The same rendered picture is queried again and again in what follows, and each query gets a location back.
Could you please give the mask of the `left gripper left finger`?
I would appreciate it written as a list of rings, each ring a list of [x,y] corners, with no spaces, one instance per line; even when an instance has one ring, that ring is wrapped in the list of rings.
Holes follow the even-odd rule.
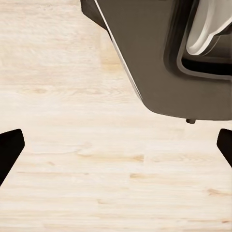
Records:
[[[21,129],[0,134],[0,187],[25,147]]]

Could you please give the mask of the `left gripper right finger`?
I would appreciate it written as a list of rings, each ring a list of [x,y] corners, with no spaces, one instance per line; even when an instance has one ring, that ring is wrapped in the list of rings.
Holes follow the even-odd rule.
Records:
[[[220,129],[217,138],[217,147],[232,167],[232,130]]]

